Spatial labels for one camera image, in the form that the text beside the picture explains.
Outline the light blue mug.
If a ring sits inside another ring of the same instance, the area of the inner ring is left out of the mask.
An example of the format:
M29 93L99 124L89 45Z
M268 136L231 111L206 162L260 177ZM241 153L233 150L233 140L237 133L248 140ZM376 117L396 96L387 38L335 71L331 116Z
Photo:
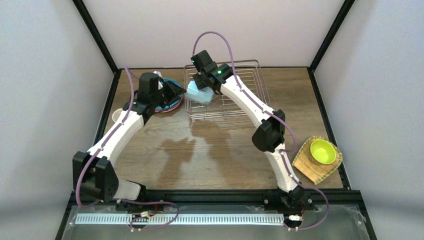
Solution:
M202 105L210 104L213 96L214 91L211 88L205 87L199 89L193 80L189 82L185 93L185 97L188 100Z

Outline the light green mug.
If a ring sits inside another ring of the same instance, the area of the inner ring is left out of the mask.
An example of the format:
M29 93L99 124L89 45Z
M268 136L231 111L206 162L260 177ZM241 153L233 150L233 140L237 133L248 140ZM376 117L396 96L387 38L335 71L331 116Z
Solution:
M124 117L125 117L126 113L127 113L126 110L119 108L112 113L111 119L114 123L116 123L116 122L123 123L125 121Z

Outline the yellow-green bowl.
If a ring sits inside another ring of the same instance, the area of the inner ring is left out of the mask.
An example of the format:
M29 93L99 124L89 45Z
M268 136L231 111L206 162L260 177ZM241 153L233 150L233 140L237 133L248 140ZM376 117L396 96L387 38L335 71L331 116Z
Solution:
M313 140L310 144L309 151L313 159L323 165L332 164L337 157L335 147L324 139Z

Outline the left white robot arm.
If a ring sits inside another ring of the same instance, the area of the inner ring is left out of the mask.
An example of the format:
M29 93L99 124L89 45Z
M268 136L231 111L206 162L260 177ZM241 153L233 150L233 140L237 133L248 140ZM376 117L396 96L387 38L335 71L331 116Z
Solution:
M97 201L130 200L139 198L143 185L119 178L114 166L119 155L156 113L186 92L180 85L165 81L155 72L145 72L138 80L138 90L130 83L129 101L108 132L89 150L78 151L72 158L73 185L77 203L81 195Z

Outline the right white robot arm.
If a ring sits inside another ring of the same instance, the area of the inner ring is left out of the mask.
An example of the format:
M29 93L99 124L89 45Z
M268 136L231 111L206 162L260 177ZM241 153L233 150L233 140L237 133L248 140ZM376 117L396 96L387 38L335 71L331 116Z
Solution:
M231 99L252 121L256 131L251 137L254 146L264 152L274 171L278 188L286 193L292 192L299 179L289 166L284 132L290 130L285 122L285 113L274 110L261 101L236 74L233 66L217 65L206 50L190 58L197 73L193 80L202 90L212 89Z

